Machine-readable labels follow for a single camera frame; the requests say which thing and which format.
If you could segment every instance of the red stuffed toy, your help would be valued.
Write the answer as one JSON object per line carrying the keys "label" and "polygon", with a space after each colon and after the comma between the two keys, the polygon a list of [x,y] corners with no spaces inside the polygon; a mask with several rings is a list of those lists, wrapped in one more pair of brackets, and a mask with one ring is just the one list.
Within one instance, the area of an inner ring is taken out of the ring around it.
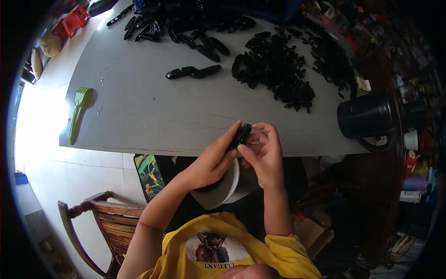
{"label": "red stuffed toy", "polygon": [[420,157],[420,155],[418,155],[418,156],[415,155],[415,151],[413,151],[413,150],[407,151],[405,179],[407,179],[409,177],[409,175],[412,174],[413,170],[415,170],[415,168],[417,167],[419,157]]}

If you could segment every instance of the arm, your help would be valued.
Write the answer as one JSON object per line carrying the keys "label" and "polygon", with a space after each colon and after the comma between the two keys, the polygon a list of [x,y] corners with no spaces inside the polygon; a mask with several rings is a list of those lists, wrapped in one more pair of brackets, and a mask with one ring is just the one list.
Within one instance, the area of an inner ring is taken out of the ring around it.
{"label": "arm", "polygon": [[242,165],[252,166],[259,185],[264,190],[264,223],[266,234],[289,236],[293,233],[293,221],[288,207],[288,195],[284,186],[282,147],[276,127],[267,123],[252,126],[264,130],[251,134],[247,145],[239,145],[243,156]]}
{"label": "arm", "polygon": [[217,182],[234,161],[237,150],[231,150],[227,154],[225,151],[240,126],[241,121],[236,122],[147,204],[136,226],[118,279],[137,278],[155,267],[161,256],[164,230],[183,198],[193,189]]}

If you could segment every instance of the wooden chair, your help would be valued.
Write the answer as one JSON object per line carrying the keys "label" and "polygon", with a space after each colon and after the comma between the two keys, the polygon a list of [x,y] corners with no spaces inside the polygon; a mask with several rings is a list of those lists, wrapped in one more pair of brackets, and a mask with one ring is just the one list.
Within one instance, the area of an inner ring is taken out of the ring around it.
{"label": "wooden chair", "polygon": [[[58,201],[63,226],[74,248],[94,271],[107,279],[116,278],[118,275],[118,271],[124,261],[123,254],[127,253],[128,245],[133,237],[141,213],[144,210],[143,206],[107,202],[107,199],[112,196],[113,193],[111,191],[102,192],[85,199],[80,205],[76,205],[70,209],[66,203]],[[71,219],[89,210],[93,212],[98,227],[112,254],[111,263],[107,272],[102,271],[86,254],[71,223]]]}

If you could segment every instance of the printed graphic on shirt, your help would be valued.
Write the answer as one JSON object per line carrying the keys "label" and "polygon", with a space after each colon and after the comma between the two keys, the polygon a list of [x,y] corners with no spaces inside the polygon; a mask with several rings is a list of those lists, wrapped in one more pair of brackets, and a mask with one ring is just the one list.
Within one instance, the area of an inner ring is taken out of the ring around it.
{"label": "printed graphic on shirt", "polygon": [[[189,260],[208,263],[232,262],[249,256],[240,242],[213,230],[200,232],[189,238],[186,241],[186,251]],[[224,265],[205,264],[204,267],[230,268],[233,265],[234,263]]]}

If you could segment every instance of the cardboard box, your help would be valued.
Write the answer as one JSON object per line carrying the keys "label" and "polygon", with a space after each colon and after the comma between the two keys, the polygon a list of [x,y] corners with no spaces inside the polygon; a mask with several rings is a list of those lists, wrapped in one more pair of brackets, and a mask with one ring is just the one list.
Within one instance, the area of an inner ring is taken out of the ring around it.
{"label": "cardboard box", "polygon": [[329,243],[335,234],[329,227],[331,218],[326,213],[317,210],[312,216],[302,212],[294,212],[294,234],[307,250],[308,257],[313,260],[318,253]]}

